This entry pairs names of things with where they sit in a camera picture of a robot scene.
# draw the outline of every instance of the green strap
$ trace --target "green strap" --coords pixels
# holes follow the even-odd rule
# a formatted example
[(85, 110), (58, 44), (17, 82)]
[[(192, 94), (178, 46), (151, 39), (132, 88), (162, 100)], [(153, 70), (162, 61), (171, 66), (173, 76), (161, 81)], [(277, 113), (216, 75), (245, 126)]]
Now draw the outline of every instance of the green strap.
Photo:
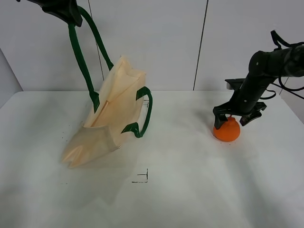
[[(80, 11), (80, 14), (85, 18), (85, 20), (87, 21), (87, 23), (89, 24), (93, 35), (95, 37), (96, 43), (108, 65), (109, 70), (112, 69), (113, 67), (113, 63), (111, 62), (106, 50), (105, 50), (105, 46), (101, 40), (100, 34), (98, 32), (98, 29), (95, 25), (95, 23), (93, 22), (92, 18), (90, 17), (90, 15), (86, 12), (86, 10), (80, 6), (78, 6), (78, 9)], [(87, 85), (87, 88), (89, 90), (89, 94), (90, 94), (90, 98), (93, 102), (93, 107), (94, 107), (94, 113), (97, 111), (98, 107), (99, 107), (99, 94), (97, 92), (94, 91), (94, 87), (92, 84), (92, 80), (90, 77), (90, 73), (87, 69), (86, 66), (86, 62), (84, 59), (84, 56), (82, 54), (79, 42), (78, 42), (78, 38), (77, 38), (77, 34), (75, 31), (75, 24), (69, 24), (68, 25), (68, 32), (69, 32), (69, 36), (70, 36), (70, 40), (71, 40), (71, 44), (72, 44), (72, 48), (78, 63), (78, 66), (81, 70), (81, 73), (83, 74), (84, 78), (85, 78), (85, 82)]]
[(136, 138), (143, 137), (143, 135), (146, 132), (147, 127), (149, 125), (151, 111), (152, 111), (153, 98), (152, 98), (152, 95), (151, 95), (151, 91), (145, 86), (143, 88), (139, 89), (136, 93), (136, 100), (138, 100), (139, 98), (141, 98), (145, 95), (148, 95), (148, 98), (149, 98), (149, 108), (148, 108), (148, 113), (147, 113), (147, 116), (146, 116), (146, 120), (145, 120), (145, 122), (143, 124), (143, 127), (142, 127), (142, 131), (139, 132), (138, 123), (135, 122), (135, 123), (131, 123), (131, 124), (126, 125), (126, 127), (123, 129), (122, 133), (133, 132)]

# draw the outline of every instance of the orange ball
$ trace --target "orange ball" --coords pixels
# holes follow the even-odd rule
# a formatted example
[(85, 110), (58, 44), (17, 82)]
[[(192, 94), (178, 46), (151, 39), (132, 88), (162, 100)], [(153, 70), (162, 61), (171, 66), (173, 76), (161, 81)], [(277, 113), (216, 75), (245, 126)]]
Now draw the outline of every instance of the orange ball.
[(214, 136), (224, 142), (232, 142), (236, 140), (240, 133), (241, 129), (234, 117), (228, 117), (228, 121), (217, 130), (213, 127)]

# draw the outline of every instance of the beige bag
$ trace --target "beige bag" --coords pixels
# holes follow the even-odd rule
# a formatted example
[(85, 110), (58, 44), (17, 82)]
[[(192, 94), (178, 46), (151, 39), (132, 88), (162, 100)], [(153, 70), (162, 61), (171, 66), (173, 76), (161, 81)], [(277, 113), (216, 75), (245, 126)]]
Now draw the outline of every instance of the beige bag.
[[(99, 107), (94, 108), (84, 125), (67, 145), (62, 162), (69, 167), (87, 163), (118, 149), (130, 134), (143, 136), (151, 115), (152, 96), (145, 85), (145, 73), (133, 69), (126, 57), (121, 57), (110, 70), (99, 91)], [(149, 97), (149, 108), (142, 131), (138, 119), (143, 96)]]

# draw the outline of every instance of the green bag handle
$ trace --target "green bag handle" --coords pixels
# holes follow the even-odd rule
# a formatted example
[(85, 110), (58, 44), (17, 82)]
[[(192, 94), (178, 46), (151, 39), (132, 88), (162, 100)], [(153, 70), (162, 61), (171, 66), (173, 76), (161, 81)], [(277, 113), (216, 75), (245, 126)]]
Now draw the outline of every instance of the green bag handle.
[(151, 117), (151, 111), (152, 111), (152, 104), (153, 104), (153, 98), (151, 95), (151, 91), (147, 87), (143, 87), (139, 90), (137, 90), (136, 93), (136, 100), (139, 98), (142, 98), (143, 96), (148, 95), (149, 98), (149, 107), (148, 107), (148, 112), (146, 116), (146, 120), (143, 124), (142, 131), (139, 131), (139, 126), (137, 122), (131, 123), (126, 125), (126, 127), (123, 129), (122, 133), (124, 132), (133, 132), (136, 138), (141, 138), (143, 137), (144, 133), (147, 130), (147, 127), (149, 125), (150, 117)]
[[(80, 14), (84, 17), (84, 19), (89, 24), (89, 26), (93, 32), (93, 35), (95, 37), (96, 43), (106, 61), (106, 64), (107, 64), (109, 70), (111, 70), (113, 67), (113, 63), (111, 62), (111, 60), (105, 50), (105, 46), (103, 44), (103, 41), (101, 40), (100, 34), (98, 32), (98, 29), (97, 29), (93, 19), (91, 18), (91, 16), (88, 14), (88, 12), (84, 8), (78, 6), (78, 9), (79, 9)], [(83, 74), (83, 76), (85, 78), (85, 82), (86, 82), (87, 88), (89, 90), (90, 98), (93, 102), (94, 113), (95, 113), (100, 104), (99, 103), (99, 94), (94, 91), (90, 73), (89, 73), (89, 70), (87, 69), (86, 62), (85, 62), (84, 56), (82, 54), (82, 51), (81, 51), (81, 48), (80, 48), (80, 45), (78, 42), (77, 34), (75, 31), (75, 24), (68, 25), (68, 32), (69, 32), (72, 48), (73, 48), (78, 66), (81, 70), (81, 73)]]

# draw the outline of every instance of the white table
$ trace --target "white table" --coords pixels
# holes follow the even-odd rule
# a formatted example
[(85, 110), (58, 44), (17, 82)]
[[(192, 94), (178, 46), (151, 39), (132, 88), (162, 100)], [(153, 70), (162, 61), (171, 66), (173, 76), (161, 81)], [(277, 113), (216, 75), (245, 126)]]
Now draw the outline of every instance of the white table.
[[(277, 96), (232, 143), (212, 135), (230, 92), (152, 93), (142, 139), (68, 169), (88, 92), (19, 92), (0, 109), (1, 228), (304, 227), (304, 125)], [(148, 183), (132, 183), (145, 176)]]

